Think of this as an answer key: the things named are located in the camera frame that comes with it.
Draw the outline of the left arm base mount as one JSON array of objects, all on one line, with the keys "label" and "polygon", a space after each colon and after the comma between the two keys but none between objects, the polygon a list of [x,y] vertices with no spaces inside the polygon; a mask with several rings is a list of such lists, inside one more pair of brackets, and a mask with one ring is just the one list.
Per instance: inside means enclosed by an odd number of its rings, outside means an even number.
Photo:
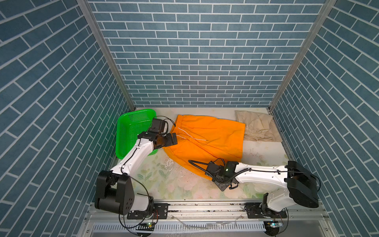
[{"label": "left arm base mount", "polygon": [[154,205],[149,205],[148,209],[145,211],[131,211],[127,214],[128,220],[142,220],[153,217],[154,219],[164,220],[167,219],[168,215],[168,203],[155,203]]}]

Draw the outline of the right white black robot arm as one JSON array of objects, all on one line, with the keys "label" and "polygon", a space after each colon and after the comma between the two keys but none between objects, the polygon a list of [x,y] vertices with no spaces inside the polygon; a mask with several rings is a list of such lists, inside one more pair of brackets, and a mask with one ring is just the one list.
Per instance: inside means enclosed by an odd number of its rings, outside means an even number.
[{"label": "right white black robot arm", "polygon": [[275,186],[264,195],[263,212],[281,212],[293,205],[307,208],[319,207],[319,179],[302,165],[289,161],[284,166],[252,166],[238,162],[217,165],[210,162],[205,174],[221,191],[240,183],[256,183]]}]

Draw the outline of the orange shorts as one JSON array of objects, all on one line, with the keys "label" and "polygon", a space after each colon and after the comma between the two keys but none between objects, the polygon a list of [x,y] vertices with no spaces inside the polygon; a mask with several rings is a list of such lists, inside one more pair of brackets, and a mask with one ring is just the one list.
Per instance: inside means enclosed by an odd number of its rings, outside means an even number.
[{"label": "orange shorts", "polygon": [[243,153],[245,124],[209,116],[179,115],[171,133],[177,136],[178,144],[164,147],[165,153],[183,168],[210,180],[204,171],[194,167],[190,160],[217,164],[240,162]]}]

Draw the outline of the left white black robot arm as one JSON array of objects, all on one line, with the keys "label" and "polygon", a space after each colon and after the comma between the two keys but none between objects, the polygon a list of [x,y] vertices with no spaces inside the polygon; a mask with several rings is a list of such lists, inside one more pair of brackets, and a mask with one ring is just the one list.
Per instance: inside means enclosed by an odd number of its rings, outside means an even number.
[{"label": "left white black robot arm", "polygon": [[132,181],[137,169],[154,150],[178,144],[175,133],[142,132],[134,147],[112,169],[103,170],[96,180],[95,208],[121,216],[135,213],[140,217],[153,214],[154,198],[136,194]]}]

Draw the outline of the beige drawstring shorts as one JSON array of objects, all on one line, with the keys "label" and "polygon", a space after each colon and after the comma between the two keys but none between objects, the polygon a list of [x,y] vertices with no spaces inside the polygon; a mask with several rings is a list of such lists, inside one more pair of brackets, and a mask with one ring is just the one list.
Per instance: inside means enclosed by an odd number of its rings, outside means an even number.
[{"label": "beige drawstring shorts", "polygon": [[238,122],[245,124],[244,140],[282,142],[273,116],[249,111],[235,111],[235,116]]}]

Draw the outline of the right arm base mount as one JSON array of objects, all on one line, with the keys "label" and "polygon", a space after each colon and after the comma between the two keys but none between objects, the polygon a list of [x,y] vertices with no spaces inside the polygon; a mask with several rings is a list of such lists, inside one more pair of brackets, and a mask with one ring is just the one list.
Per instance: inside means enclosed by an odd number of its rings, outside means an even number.
[{"label": "right arm base mount", "polygon": [[283,209],[280,212],[275,212],[269,208],[262,208],[262,204],[258,202],[246,203],[244,210],[247,214],[248,219],[284,219],[287,218],[287,211]]}]

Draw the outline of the green plastic basket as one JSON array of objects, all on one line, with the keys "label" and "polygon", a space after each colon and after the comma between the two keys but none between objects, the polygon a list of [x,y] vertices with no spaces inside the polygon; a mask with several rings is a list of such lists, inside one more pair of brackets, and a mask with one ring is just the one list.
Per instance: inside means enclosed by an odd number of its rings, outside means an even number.
[{"label": "green plastic basket", "polygon": [[148,130],[156,112],[144,109],[126,113],[117,120],[115,154],[122,160],[133,148],[137,136]]}]

